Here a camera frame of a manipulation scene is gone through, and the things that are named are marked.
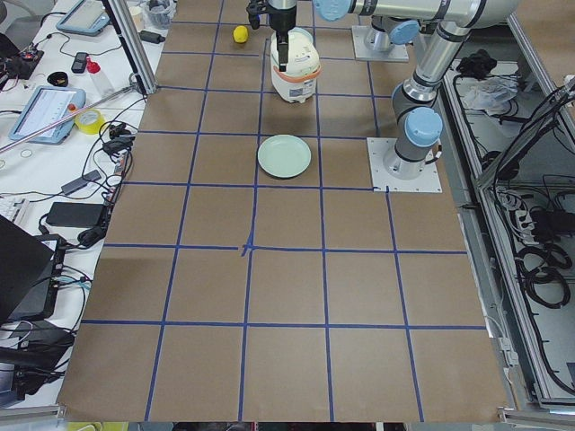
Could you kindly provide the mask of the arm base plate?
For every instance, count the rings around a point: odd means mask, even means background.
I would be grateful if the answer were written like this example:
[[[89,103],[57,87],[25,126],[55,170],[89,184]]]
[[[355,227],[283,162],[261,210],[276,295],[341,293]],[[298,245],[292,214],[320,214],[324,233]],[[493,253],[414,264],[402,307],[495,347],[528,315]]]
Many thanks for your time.
[[[419,162],[407,162],[395,152],[395,138],[370,137],[367,154],[375,192],[441,193],[438,168],[428,150]]]
[[[356,60],[387,63],[409,61],[406,46],[393,44],[385,32],[375,30],[371,26],[360,25],[354,25],[351,31]]]

